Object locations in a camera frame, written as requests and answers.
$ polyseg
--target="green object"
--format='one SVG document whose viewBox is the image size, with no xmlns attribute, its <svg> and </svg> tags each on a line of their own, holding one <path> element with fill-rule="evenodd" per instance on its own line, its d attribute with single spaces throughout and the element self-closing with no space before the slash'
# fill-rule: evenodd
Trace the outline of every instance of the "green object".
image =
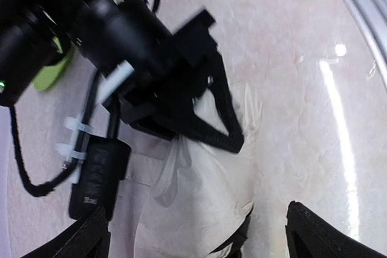
<svg viewBox="0 0 387 258">
<path fill-rule="evenodd" d="M 55 37 L 54 41 L 58 46 L 58 53 L 63 53 L 59 39 Z M 59 63 L 53 66 L 45 66 L 42 68 L 33 81 L 35 90 L 42 92 L 51 89 L 64 75 L 66 69 L 72 64 L 75 51 L 75 46 L 71 45 L 70 51 Z"/>
</svg>

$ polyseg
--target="crumpled white cloth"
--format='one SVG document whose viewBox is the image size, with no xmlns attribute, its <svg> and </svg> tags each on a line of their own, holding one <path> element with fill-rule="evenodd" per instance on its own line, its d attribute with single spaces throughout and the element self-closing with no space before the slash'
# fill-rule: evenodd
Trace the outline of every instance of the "crumpled white cloth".
<svg viewBox="0 0 387 258">
<path fill-rule="evenodd" d="M 134 257 L 228 255 L 230 247 L 220 253 L 211 252 L 241 226 L 253 207 L 257 173 L 253 156 L 261 123 L 256 92 L 247 85 L 234 86 L 232 92 L 246 138 L 241 152 L 235 155 L 186 137 L 176 138 L 141 211 Z M 218 130 L 227 132 L 210 91 L 197 100 L 195 111 Z"/>
</svg>

